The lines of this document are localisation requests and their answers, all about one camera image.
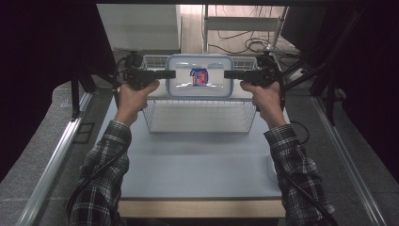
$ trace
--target aluminum rail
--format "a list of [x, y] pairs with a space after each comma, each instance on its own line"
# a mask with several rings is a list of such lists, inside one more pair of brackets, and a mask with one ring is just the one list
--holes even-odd
[[355, 190], [357, 191], [360, 201], [362, 202], [367, 215], [369, 216], [370, 220], [372, 221], [373, 225], [380, 226], [380, 225], [388, 225], [385, 219], [382, 216], [381, 211], [370, 191], [368, 186], [364, 183], [355, 163], [352, 160], [352, 157], [349, 154], [349, 151], [346, 149], [345, 145], [343, 144], [343, 140], [341, 139], [337, 129], [330, 125], [328, 122], [328, 118], [325, 114], [326, 109], [323, 106], [323, 101], [320, 97], [312, 97], [314, 105], [317, 108], [319, 116], [327, 129], [327, 133], [332, 139], [336, 150], [338, 151], [338, 156], [341, 158], [343, 162], [343, 166], [346, 172], [349, 175], [349, 179], [351, 180]]
[[208, 20], [209, 20], [209, 16], [208, 16], [208, 5], [202, 6], [202, 8], [205, 7], [205, 14], [203, 15], [203, 27], [202, 29], [202, 53], [204, 55], [208, 54]]
[[32, 195], [30, 196], [20, 218], [16, 225], [20, 226], [27, 226], [32, 225], [35, 222], [36, 216], [39, 213], [41, 205], [44, 202], [44, 199], [47, 196], [50, 187], [54, 179], [56, 178], [56, 174], [58, 173], [59, 167], [62, 164], [62, 161], [65, 157], [65, 154], [70, 147], [73, 136], [76, 133], [81, 121], [82, 117], [85, 113], [85, 109], [88, 106], [88, 103], [91, 99], [91, 94], [85, 93], [82, 97], [80, 102], [82, 113], [81, 115], [75, 120], [70, 121], [67, 125], [67, 128], [64, 131], [60, 141], [58, 142], [56, 149], [52, 157], [50, 158], [49, 163], [47, 164], [46, 169], [44, 170], [43, 174], [41, 175], [39, 182], [37, 183], [35, 190], [33, 191]]
[[287, 15], [288, 7], [284, 7], [281, 15], [279, 16], [279, 21], [277, 23], [276, 32], [273, 35], [273, 40], [271, 43], [271, 49], [276, 49], [277, 41], [279, 40], [279, 34], [281, 33], [282, 25], [284, 24], [285, 16]]

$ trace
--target table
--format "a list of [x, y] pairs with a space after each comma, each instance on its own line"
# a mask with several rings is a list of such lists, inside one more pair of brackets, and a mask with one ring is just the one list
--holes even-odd
[[[159, 98], [163, 86], [152, 97]], [[237, 87], [232, 96], [240, 92]], [[98, 139], [116, 111], [112, 101]], [[263, 137], [266, 130], [256, 113], [246, 135], [150, 134], [140, 112], [132, 126], [130, 170], [121, 186], [120, 215], [284, 218], [274, 165]]]

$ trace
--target gray tabletop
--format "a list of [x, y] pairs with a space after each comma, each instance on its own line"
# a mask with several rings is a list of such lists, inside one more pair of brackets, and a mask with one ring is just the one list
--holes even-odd
[[[116, 114], [108, 108], [98, 139]], [[151, 134], [142, 112], [131, 127], [122, 199], [272, 199], [281, 193], [256, 113], [248, 134]]]

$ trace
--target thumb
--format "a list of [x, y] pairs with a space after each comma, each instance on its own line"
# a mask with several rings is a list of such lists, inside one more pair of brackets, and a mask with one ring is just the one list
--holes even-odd
[[240, 82], [240, 86], [241, 86], [241, 89], [243, 89], [243, 91], [248, 91], [248, 92], [254, 92], [254, 90], [255, 90], [255, 86], [252, 86], [252, 85], [250, 85], [248, 82], [245, 82], [245, 81], [241, 81]]
[[160, 82], [158, 80], [153, 81], [150, 83], [147, 87], [142, 89], [143, 92], [145, 92], [146, 95], [156, 91], [158, 89]]

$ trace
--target black curtain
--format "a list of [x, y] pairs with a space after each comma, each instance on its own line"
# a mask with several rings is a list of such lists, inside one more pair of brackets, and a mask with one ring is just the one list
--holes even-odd
[[399, 182], [399, 11], [397, 1], [372, 1], [339, 54], [343, 108]]
[[54, 88], [71, 80], [77, 64], [86, 76], [111, 74], [115, 59], [94, 4], [2, 1], [0, 39], [3, 180], [46, 115]]

